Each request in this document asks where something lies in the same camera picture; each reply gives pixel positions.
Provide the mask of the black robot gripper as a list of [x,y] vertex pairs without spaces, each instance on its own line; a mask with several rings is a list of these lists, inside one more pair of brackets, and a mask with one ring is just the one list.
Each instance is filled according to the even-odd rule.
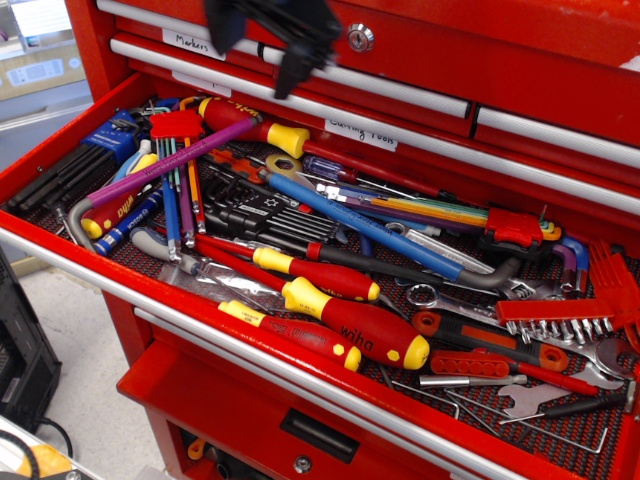
[[325,1],[206,1],[204,6],[211,43],[220,55],[244,38],[250,20],[286,44],[275,85],[278,100],[325,67],[342,33]]

